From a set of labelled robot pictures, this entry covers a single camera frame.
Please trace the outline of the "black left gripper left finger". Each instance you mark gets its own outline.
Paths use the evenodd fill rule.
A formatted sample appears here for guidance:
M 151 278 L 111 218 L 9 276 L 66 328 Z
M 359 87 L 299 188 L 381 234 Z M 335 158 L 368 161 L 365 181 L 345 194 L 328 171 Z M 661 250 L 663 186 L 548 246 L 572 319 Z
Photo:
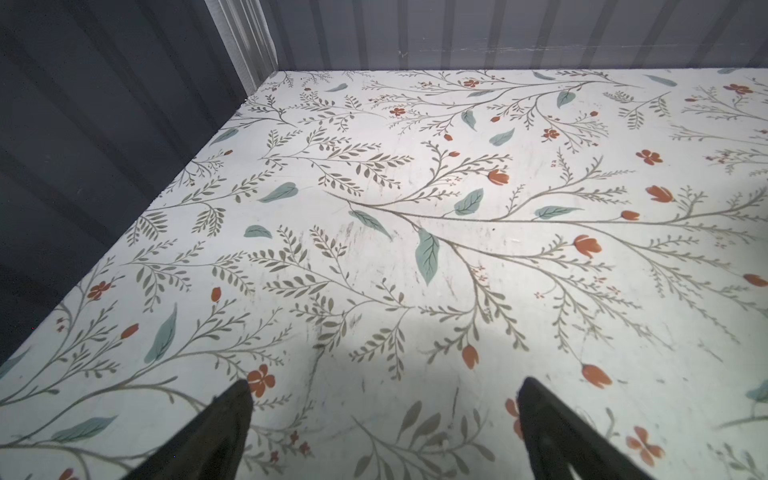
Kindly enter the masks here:
M 245 380 L 234 382 L 127 479 L 233 479 L 253 411 Z

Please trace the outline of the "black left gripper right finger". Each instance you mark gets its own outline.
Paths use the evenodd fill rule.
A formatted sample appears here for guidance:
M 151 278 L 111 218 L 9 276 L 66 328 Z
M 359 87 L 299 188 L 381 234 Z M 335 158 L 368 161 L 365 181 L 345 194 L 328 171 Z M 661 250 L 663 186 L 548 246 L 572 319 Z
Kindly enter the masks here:
M 517 401 L 535 479 L 651 479 L 537 379 L 525 378 Z

